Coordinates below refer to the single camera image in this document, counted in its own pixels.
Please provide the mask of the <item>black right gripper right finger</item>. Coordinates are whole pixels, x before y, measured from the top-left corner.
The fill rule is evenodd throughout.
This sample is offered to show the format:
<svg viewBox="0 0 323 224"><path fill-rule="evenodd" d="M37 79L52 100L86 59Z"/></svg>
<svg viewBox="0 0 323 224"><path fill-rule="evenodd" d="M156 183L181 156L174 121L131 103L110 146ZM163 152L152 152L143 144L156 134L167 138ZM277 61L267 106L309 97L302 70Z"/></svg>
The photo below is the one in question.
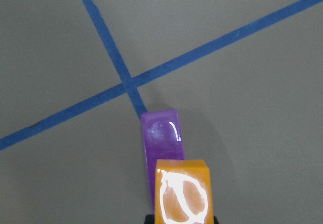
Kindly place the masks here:
<svg viewBox="0 0 323 224"><path fill-rule="evenodd" d="M214 219L214 224L220 224L216 216L214 216L213 219Z"/></svg>

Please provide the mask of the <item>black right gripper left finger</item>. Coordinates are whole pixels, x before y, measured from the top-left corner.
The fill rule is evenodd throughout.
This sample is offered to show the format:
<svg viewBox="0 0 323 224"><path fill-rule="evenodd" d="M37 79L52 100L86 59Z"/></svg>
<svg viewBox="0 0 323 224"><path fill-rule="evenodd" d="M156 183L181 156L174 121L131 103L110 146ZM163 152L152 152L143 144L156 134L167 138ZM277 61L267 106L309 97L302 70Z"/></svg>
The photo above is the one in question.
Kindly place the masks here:
<svg viewBox="0 0 323 224"><path fill-rule="evenodd" d="M154 224L154 215L153 214L146 215L144 224Z"/></svg>

